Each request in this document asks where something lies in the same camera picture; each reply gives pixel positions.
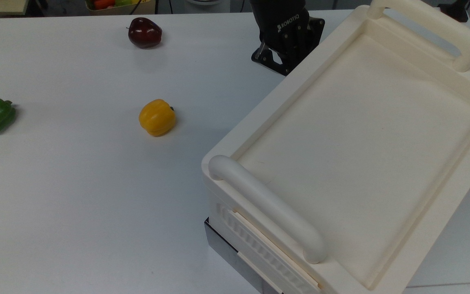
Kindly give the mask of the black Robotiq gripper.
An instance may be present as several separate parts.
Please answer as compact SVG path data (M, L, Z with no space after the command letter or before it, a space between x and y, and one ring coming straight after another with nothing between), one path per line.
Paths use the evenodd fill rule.
M290 73L288 65L277 63L273 50L279 56L287 56L289 61L301 61L319 45L325 19L309 18L304 0L251 0L250 6L261 41L251 56L253 62L287 76ZM305 45L290 36L298 27L301 27L300 35L305 34ZM289 35L287 42L284 35Z

